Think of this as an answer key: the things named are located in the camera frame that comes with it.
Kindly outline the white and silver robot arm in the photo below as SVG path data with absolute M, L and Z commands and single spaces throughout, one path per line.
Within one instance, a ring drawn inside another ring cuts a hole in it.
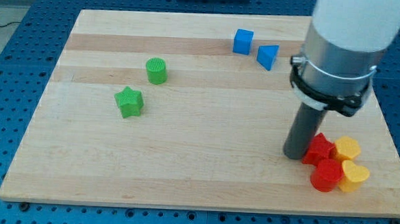
M 353 116 L 400 30 L 400 0 L 317 0 L 290 83 L 312 109 Z

